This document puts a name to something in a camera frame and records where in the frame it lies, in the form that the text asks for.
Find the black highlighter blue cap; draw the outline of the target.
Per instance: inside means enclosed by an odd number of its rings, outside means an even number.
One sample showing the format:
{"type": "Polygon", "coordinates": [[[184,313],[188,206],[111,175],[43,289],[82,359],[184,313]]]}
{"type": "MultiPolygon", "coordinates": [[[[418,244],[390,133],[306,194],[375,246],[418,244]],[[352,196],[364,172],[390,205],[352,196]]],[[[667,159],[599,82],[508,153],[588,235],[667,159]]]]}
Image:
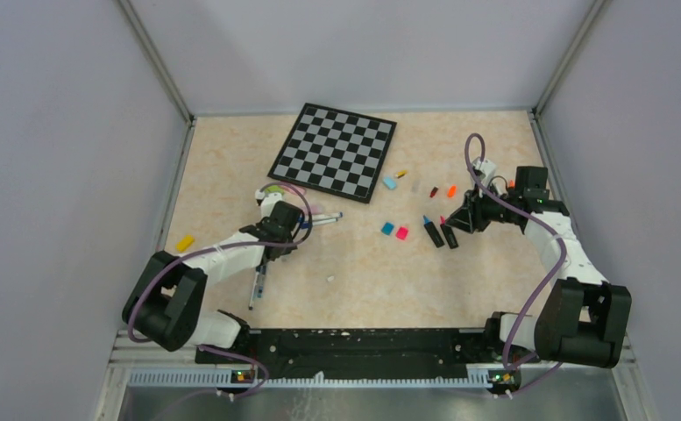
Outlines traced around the black highlighter blue cap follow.
{"type": "Polygon", "coordinates": [[[444,240],[441,234],[436,228],[436,225],[427,217],[423,216],[423,228],[425,232],[429,235],[430,240],[436,248],[441,248],[444,246],[444,240]]]}

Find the pink cap of highlighter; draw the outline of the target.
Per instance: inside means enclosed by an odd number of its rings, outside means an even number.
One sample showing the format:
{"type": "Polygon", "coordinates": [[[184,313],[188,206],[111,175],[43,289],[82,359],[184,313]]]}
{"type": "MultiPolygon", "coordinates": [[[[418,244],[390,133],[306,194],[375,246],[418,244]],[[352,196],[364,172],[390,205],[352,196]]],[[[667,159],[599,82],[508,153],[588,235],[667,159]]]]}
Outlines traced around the pink cap of highlighter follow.
{"type": "Polygon", "coordinates": [[[405,240],[409,235],[409,229],[406,226],[401,226],[397,229],[395,237],[400,240],[405,240]]]}

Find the blue cap of highlighter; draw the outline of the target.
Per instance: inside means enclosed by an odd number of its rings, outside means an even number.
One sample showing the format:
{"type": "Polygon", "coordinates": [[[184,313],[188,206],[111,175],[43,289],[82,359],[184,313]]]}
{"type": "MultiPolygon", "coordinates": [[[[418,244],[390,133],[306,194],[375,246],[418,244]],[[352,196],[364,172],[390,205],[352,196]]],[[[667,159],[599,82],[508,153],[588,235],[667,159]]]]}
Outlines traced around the blue cap of highlighter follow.
{"type": "Polygon", "coordinates": [[[389,222],[386,222],[381,229],[381,232],[387,236],[392,236],[394,234],[395,230],[395,225],[389,222]]]}

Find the light blue highlighter cap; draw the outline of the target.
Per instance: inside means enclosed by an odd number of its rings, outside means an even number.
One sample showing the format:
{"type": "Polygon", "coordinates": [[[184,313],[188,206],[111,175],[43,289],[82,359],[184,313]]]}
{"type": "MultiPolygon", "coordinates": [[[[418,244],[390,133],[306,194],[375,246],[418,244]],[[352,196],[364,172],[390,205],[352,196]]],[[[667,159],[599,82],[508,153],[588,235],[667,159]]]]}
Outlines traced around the light blue highlighter cap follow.
{"type": "Polygon", "coordinates": [[[395,190],[398,187],[397,182],[392,177],[388,177],[388,176],[384,177],[382,182],[383,182],[383,185],[389,190],[395,190]]]}

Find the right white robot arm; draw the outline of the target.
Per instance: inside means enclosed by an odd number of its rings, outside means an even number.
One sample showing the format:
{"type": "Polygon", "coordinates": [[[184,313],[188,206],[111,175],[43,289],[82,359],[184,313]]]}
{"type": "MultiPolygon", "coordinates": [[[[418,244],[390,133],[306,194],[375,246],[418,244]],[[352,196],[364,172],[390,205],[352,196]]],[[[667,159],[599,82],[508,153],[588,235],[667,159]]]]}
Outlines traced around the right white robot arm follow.
{"type": "Polygon", "coordinates": [[[492,222],[518,226],[547,271],[538,289],[551,291],[536,317],[528,314],[533,297],[518,314],[494,314],[498,328],[482,338],[485,355],[509,369],[532,359],[615,367],[632,304],[628,289],[610,283],[591,263],[566,205],[550,198],[547,168],[518,167],[505,189],[492,184],[496,169],[489,160],[474,161],[475,186],[445,224],[469,233],[492,222]]]}

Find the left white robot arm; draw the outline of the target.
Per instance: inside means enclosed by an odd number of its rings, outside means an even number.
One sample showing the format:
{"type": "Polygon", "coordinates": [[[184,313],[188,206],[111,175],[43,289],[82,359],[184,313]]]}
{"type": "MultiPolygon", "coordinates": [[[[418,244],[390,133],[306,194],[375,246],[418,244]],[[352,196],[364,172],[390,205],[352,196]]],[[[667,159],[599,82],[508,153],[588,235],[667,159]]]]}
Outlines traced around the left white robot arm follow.
{"type": "Polygon", "coordinates": [[[281,199],[261,204],[262,218],[211,247],[176,255],[158,251],[146,263],[122,310],[134,342],[154,342],[173,352],[186,345],[216,346],[228,362],[249,352],[246,323],[222,310],[207,310],[208,288],[247,269],[292,253],[297,228],[311,216],[281,199]]]}

